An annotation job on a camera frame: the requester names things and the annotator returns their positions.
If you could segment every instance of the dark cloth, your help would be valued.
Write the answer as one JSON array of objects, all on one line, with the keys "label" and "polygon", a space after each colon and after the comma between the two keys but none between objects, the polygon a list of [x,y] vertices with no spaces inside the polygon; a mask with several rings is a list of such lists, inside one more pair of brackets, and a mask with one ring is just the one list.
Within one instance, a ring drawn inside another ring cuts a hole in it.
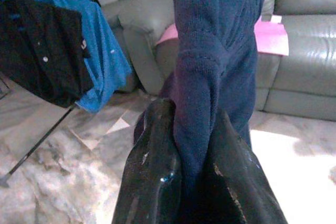
[{"label": "dark cloth", "polygon": [[194,214],[196,185],[218,108],[246,137],[256,97],[254,25],[264,0],[174,0],[180,40],[176,69],[161,97],[176,104],[174,138],[182,159],[181,214]]},{"label": "dark cloth", "polygon": [[64,108],[93,87],[83,60],[89,53],[80,13],[32,0],[6,0],[0,3],[0,17],[1,72]]}]

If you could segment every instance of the marble floor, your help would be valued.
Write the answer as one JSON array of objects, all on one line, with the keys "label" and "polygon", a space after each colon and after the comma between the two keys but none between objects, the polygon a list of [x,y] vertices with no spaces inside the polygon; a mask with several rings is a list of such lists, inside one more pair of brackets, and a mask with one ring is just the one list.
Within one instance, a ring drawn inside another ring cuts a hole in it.
[{"label": "marble floor", "polygon": [[[0,176],[66,112],[7,82]],[[96,115],[75,109],[0,187],[0,224],[111,223],[134,125],[153,100],[115,94]],[[336,122],[255,112],[254,151],[289,224],[336,223]]]}]

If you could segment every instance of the black shirt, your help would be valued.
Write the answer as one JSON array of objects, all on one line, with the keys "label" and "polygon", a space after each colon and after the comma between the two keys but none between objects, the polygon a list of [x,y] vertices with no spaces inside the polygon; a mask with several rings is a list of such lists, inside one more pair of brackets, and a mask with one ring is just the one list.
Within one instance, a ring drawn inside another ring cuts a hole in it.
[{"label": "black shirt", "polygon": [[0,3],[0,71],[42,99],[68,107],[93,87],[81,15],[33,0]]}]

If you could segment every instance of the pink paper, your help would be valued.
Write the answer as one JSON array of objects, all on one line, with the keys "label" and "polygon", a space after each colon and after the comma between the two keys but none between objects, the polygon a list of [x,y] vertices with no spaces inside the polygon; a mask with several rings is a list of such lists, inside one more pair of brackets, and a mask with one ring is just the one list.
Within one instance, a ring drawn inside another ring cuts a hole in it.
[{"label": "pink paper", "polygon": [[[255,35],[258,52],[272,55],[289,55],[288,35],[283,24],[258,20],[255,24]],[[173,24],[167,28],[156,44],[158,45],[166,40],[176,39],[178,37],[176,25]]]}]

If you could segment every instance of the gray leather sofa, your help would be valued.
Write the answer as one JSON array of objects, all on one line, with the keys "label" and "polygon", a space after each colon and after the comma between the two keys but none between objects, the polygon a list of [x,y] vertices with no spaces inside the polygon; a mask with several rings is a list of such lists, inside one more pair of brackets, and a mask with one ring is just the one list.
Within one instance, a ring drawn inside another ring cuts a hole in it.
[{"label": "gray leather sofa", "polygon": [[[103,11],[142,85],[158,94],[178,53],[178,39],[155,45],[174,23],[173,0],[121,0]],[[265,0],[262,11],[263,20],[282,16],[290,55],[259,54],[256,109],[336,121],[336,0]]]}]

